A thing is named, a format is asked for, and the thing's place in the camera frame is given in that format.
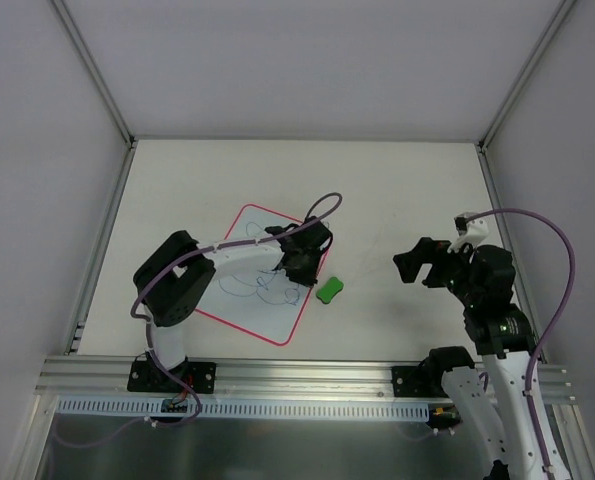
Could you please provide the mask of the green whiteboard eraser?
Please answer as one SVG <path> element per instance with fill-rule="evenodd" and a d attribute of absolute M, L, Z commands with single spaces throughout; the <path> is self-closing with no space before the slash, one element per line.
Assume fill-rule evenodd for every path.
<path fill-rule="evenodd" d="M 316 298 L 323 304 L 330 304 L 344 289 L 344 283 L 336 276 L 331 276 L 317 290 Z"/>

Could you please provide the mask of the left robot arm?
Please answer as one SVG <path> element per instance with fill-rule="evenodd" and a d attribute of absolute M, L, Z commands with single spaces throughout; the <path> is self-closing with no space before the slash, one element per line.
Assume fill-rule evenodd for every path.
<path fill-rule="evenodd" d="M 276 292 L 277 274 L 292 286 L 317 283 L 322 258 L 333 233 L 318 217 L 301 225 L 270 226 L 239 239 L 204 245 L 187 231 L 177 231 L 133 275 L 137 298 L 130 315 L 146 322 L 150 378 L 164 391 L 179 388 L 187 357 L 178 327 L 191 316 L 211 285 L 224 278 L 260 272 L 256 288 Z"/>

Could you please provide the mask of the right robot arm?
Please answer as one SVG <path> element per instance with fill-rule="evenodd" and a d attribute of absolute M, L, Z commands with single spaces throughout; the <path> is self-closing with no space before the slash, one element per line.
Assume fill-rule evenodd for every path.
<path fill-rule="evenodd" d="M 465 330 L 494 390 L 488 398 L 473 359 L 463 347 L 430 350 L 415 379 L 436 396 L 448 396 L 478 450 L 486 479 L 567 479 L 570 473 L 547 423 L 531 362 L 536 343 L 531 325 L 513 303 L 516 271 L 507 250 L 421 238 L 394 256 L 405 283 L 422 266 L 428 288 L 444 288 L 464 307 Z"/>

